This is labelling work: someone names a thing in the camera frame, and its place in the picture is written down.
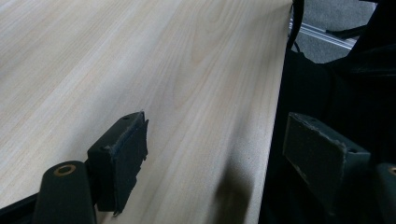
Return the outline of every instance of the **floor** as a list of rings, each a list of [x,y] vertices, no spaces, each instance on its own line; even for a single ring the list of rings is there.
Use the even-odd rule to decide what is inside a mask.
[[[374,9],[374,3],[359,0],[305,0],[303,23],[321,30],[345,30],[366,24]],[[349,49],[303,33],[298,34],[296,43],[315,63],[327,63],[349,53]]]

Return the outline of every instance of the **wooden tabletop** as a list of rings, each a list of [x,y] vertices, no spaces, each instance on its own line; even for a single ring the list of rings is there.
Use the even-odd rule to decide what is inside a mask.
[[[109,223],[255,223],[291,0],[0,1],[0,207],[120,117],[148,159]]]

